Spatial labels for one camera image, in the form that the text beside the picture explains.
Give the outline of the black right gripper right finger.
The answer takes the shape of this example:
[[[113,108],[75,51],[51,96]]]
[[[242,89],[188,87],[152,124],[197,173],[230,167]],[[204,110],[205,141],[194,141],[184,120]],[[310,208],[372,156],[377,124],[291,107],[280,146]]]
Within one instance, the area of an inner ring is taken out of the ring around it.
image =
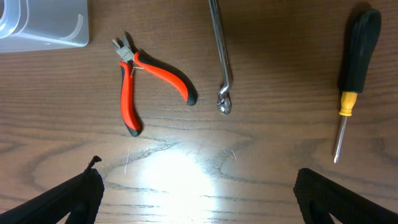
[[[397,214],[308,168],[298,171],[293,188],[306,224],[397,223]]]

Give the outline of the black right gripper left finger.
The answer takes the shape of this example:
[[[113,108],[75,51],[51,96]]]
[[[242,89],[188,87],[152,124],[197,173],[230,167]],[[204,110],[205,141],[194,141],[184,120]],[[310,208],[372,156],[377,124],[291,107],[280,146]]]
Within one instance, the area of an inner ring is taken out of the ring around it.
[[[79,175],[1,214],[1,223],[94,223],[104,194],[104,183],[93,168],[94,156]]]

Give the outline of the red black handled cutters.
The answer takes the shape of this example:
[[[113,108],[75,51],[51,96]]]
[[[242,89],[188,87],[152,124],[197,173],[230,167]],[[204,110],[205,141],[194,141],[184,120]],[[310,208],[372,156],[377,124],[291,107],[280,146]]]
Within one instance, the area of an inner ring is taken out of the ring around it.
[[[187,105],[196,105],[198,100],[196,88],[182,71],[139,50],[128,32],[125,32],[122,38],[112,40],[112,43],[116,53],[121,57],[119,62],[122,75],[120,112],[131,136],[137,137],[143,130],[141,119],[134,108],[135,66],[173,86]]]

